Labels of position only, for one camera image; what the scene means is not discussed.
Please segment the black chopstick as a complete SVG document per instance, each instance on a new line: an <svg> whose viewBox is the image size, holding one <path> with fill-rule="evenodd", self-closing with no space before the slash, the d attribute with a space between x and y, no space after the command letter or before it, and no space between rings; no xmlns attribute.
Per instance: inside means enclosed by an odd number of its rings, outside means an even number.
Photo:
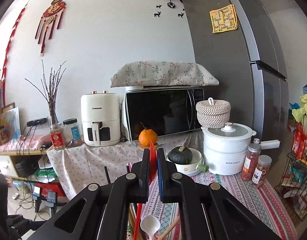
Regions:
<svg viewBox="0 0 307 240"><path fill-rule="evenodd" d="M107 166L104 166L104 171L105 171L105 176L106 176L107 183L111 184L111 180L110 180L110 176L109 176L109 172L108 172Z"/></svg>

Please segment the bamboo chopstick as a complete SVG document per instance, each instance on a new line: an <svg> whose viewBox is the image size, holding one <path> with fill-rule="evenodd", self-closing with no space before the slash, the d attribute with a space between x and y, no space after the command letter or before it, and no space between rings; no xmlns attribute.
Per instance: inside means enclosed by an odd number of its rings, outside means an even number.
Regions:
<svg viewBox="0 0 307 240"><path fill-rule="evenodd" d="M172 230L175 226L177 226L178 222L180 221L180 216L177 216L172 224L162 233L157 240L163 240Z"/></svg>
<svg viewBox="0 0 307 240"><path fill-rule="evenodd" d="M131 203L129 206L128 239L143 239L140 228L142 206L142 203Z"/></svg>

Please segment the white plastic spoon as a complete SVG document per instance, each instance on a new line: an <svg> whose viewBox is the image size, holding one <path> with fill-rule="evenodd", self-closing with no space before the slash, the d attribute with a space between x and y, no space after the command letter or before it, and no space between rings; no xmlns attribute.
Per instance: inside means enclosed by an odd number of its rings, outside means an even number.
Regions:
<svg viewBox="0 0 307 240"><path fill-rule="evenodd" d="M149 236L149 240L154 239L154 234L160 228L160 221L153 215L146 215L140 223L141 229Z"/></svg>

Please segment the red chopstick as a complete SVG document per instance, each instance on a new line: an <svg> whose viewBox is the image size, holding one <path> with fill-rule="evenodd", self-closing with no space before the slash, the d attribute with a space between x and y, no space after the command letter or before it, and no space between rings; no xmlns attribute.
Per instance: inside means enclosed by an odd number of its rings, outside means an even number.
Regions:
<svg viewBox="0 0 307 240"><path fill-rule="evenodd" d="M154 148L154 143L150 140L150 159L149 159L149 185L153 182L157 173L157 157L156 151ZM141 212L142 212L142 203L137 204L137 213L135 219L135 226L134 226L134 237L133 240L138 239L138 230L140 227L140 220L141 220Z"/></svg>

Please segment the floral white cabinet cloth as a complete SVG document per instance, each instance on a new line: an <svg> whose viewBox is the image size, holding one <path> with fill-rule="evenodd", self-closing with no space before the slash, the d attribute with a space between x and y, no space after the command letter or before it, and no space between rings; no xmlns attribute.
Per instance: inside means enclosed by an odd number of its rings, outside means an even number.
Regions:
<svg viewBox="0 0 307 240"><path fill-rule="evenodd" d="M142 160L143 149L138 141L127 141L113 146L50 148L47 155L66 197L71 200L90 183L106 185L104 167L111 181L126 174L127 165Z"/></svg>

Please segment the white electric cooking pot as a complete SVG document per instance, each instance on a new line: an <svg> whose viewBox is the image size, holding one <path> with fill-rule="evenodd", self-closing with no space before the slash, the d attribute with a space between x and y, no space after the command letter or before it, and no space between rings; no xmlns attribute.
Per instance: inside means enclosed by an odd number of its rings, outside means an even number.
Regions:
<svg viewBox="0 0 307 240"><path fill-rule="evenodd" d="M203 155L209 171L223 176L242 171L248 146L256 131L248 126L226 122L222 128L202 127Z"/></svg>

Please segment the jar of red snacks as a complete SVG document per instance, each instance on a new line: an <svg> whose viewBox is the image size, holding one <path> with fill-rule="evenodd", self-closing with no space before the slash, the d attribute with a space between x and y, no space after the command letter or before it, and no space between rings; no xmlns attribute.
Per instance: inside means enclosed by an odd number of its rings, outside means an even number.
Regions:
<svg viewBox="0 0 307 240"><path fill-rule="evenodd" d="M254 170L258 163L258 158L260 153L261 153L260 144L255 144L255 143L249 144L241 173L242 180L250 181L252 179Z"/></svg>

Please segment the glass jar with tomatoes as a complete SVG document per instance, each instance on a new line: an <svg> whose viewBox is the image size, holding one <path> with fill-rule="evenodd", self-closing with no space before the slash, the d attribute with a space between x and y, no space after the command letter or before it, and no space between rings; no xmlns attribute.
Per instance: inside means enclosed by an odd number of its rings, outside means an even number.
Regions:
<svg viewBox="0 0 307 240"><path fill-rule="evenodd" d="M150 145L145 146L145 145L140 144L139 147L140 147L141 149L146 149L146 148L150 149ZM153 145L153 147L154 147L155 150L157 150L158 147L159 147L159 144L158 144L158 143L155 143L155 144Z"/></svg>

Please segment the red label nut jar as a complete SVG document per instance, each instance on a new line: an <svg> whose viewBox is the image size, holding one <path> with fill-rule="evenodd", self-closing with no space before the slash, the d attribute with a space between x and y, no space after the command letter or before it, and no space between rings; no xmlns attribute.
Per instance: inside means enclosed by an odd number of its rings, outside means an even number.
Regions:
<svg viewBox="0 0 307 240"><path fill-rule="evenodd" d="M55 150L62 150L65 148L64 129L61 123L51 124L49 134Z"/></svg>

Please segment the woven lidded basket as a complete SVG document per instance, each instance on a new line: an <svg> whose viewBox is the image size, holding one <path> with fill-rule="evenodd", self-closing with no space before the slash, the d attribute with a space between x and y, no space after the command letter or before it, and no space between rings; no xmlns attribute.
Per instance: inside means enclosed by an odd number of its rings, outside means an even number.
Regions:
<svg viewBox="0 0 307 240"><path fill-rule="evenodd" d="M222 128L229 121L231 105L225 100L199 101L196 104L197 119L202 127Z"/></svg>

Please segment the black power strip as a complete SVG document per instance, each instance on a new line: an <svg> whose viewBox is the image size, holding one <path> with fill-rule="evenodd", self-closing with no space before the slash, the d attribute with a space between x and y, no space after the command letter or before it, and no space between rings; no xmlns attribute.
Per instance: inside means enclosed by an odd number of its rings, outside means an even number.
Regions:
<svg viewBox="0 0 307 240"><path fill-rule="evenodd" d="M48 118L41 118L41 119L35 119L35 120L30 120L26 123L27 127L36 127L36 126L44 126L48 124Z"/></svg>

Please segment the black microwave oven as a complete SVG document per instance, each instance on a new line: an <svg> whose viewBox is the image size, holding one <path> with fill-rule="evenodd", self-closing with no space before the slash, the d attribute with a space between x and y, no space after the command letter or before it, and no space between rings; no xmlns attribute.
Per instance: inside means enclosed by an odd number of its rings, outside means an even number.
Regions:
<svg viewBox="0 0 307 240"><path fill-rule="evenodd" d="M159 137L199 129L196 104L202 100L204 91L198 87L130 90L122 106L125 137L138 140L145 128Z"/></svg>

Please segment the red plastic bag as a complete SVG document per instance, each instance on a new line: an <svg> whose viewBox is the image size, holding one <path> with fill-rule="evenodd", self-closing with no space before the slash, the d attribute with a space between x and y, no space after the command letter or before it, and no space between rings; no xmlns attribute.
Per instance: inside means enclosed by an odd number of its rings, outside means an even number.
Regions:
<svg viewBox="0 0 307 240"><path fill-rule="evenodd" d="M292 152L296 159L303 159L306 148L307 135L301 122L297 122L293 131Z"/></svg>

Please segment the vase with dry branches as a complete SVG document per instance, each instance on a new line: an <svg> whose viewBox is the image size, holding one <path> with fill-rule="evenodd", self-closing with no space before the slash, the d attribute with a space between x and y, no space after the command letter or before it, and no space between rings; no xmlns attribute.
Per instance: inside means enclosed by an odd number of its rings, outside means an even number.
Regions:
<svg viewBox="0 0 307 240"><path fill-rule="evenodd" d="M41 60L41 63L42 78L40 79L40 82L42 89L40 89L28 79L25 80L29 82L35 89L37 89L43 98L47 101L50 120L49 122L51 125L53 125L59 123L56 114L57 94L62 77L66 71L66 68L64 68L66 61L64 61L57 69L51 68L48 75L46 74L43 60Z"/></svg>

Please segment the red Chinese knot decoration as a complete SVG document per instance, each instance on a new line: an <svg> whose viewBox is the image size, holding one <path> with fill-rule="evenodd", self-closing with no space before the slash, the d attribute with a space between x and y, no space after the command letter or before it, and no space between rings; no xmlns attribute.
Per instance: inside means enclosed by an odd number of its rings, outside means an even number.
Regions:
<svg viewBox="0 0 307 240"><path fill-rule="evenodd" d="M54 30L61 27L66 8L65 0L53 0L42 13L35 33L37 44L40 45L40 57L43 57L45 53L46 42L53 38Z"/></svg>

